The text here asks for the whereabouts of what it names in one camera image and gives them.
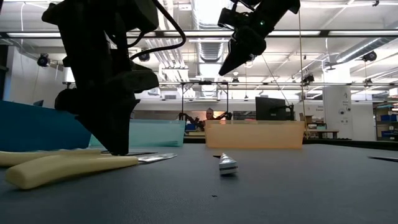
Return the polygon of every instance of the translucent plastic container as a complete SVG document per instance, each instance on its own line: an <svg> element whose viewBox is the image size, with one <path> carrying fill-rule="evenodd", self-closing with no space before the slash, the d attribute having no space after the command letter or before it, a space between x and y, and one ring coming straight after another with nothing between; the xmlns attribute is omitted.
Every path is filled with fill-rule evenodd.
<svg viewBox="0 0 398 224"><path fill-rule="evenodd" d="M130 147L181 147L184 140L185 121L130 120ZM90 147L102 146L91 136Z"/></svg>
<svg viewBox="0 0 398 224"><path fill-rule="evenodd" d="M206 121L206 145L233 149L301 149L303 121Z"/></svg>

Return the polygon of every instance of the black cable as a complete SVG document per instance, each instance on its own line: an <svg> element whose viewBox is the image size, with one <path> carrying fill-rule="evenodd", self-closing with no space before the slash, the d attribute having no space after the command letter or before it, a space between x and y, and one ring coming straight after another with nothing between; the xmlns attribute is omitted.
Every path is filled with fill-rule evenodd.
<svg viewBox="0 0 398 224"><path fill-rule="evenodd" d="M131 56L130 59L134 60L137 57L140 57L141 55L153 53L153 52L158 52L162 50L172 50L172 49L177 49L181 46L183 46L186 41L187 41L187 36L184 34L184 31L181 29L181 27L177 24L177 22L173 19L173 17L166 11L166 9L161 5L161 3L158 0L152 0L158 10L166 17L167 20L169 20L174 28L178 31L178 33L181 35L182 41L179 44L176 45L171 45L171 46L166 46L166 47L157 47L154 49L149 49L149 50L144 50L142 52L136 53L135 55Z"/></svg>
<svg viewBox="0 0 398 224"><path fill-rule="evenodd" d="M127 48L130 48L130 47L133 47L133 46L137 45L138 42L144 37L144 35L145 35L145 33L143 33L143 32L139 33L136 41L134 41L132 44L128 44Z"/></svg>

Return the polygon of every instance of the orange translucent bin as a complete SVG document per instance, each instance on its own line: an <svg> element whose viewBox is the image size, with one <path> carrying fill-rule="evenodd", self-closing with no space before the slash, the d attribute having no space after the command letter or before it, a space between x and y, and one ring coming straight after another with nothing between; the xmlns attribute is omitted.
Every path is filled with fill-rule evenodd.
<svg viewBox="0 0 398 224"><path fill-rule="evenodd" d="M206 145L233 149L301 149L303 121L206 121Z"/></svg>

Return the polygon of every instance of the dark gray table surface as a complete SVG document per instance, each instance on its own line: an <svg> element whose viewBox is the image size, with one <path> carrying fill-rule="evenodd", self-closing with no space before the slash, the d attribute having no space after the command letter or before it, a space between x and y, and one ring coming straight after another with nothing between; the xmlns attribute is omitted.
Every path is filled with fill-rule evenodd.
<svg viewBox="0 0 398 224"><path fill-rule="evenodd" d="M151 150L178 157L30 191L0 180L0 223L398 223L398 163L367 158L398 152L228 151L239 173L220 177L203 144Z"/></svg>

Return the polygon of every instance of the translucent teal container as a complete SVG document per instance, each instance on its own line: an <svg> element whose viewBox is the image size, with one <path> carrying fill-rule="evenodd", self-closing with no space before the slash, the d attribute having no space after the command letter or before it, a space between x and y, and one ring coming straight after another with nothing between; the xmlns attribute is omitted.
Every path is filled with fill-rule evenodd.
<svg viewBox="0 0 398 224"><path fill-rule="evenodd" d="M184 141L185 121L130 120L130 147L181 147ZM91 136L90 147L102 144Z"/></svg>

